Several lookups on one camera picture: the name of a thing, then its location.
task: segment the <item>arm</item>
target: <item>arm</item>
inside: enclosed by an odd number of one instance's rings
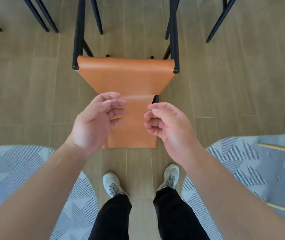
[[[125,113],[118,93],[97,96],[80,113],[67,141],[0,206],[0,239],[49,239],[86,162],[103,143],[113,119]]]
[[[168,103],[149,109],[145,127],[185,169],[225,239],[285,239],[285,220],[200,145],[184,113]]]

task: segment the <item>shoe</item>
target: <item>shoe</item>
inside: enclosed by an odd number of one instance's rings
[[[114,173],[106,173],[102,177],[102,184],[105,188],[105,191],[109,194],[112,198],[117,194],[127,195],[120,186],[119,178]]]
[[[175,189],[179,179],[179,167],[175,164],[170,164],[164,171],[164,182],[159,186],[157,191],[170,187]]]

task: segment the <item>geometric pattern rug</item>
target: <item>geometric pattern rug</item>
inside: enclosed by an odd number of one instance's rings
[[[258,146],[258,142],[285,146],[285,135],[231,137],[214,143],[207,150],[262,201],[285,206],[285,152]],[[184,181],[181,194],[209,238],[222,239],[189,177]],[[274,210],[285,218],[284,211]]]
[[[0,146],[0,205],[29,179],[53,149]],[[68,197],[50,240],[87,240],[98,214],[95,192],[83,172]]]

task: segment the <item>white sneaker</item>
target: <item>white sneaker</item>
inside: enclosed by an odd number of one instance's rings
[[[105,188],[105,191],[109,194],[112,198],[117,194],[127,195],[120,186],[119,178],[114,173],[106,173],[102,177],[102,184]]]
[[[170,164],[164,171],[164,182],[159,186],[157,191],[170,187],[175,189],[179,179],[179,167],[175,164]]]

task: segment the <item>leather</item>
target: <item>leather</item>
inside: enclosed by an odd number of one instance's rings
[[[175,76],[174,60],[79,56],[77,61],[79,74],[97,93],[118,92],[128,102],[124,122],[112,129],[103,148],[156,148],[157,137],[147,133],[143,115]]]

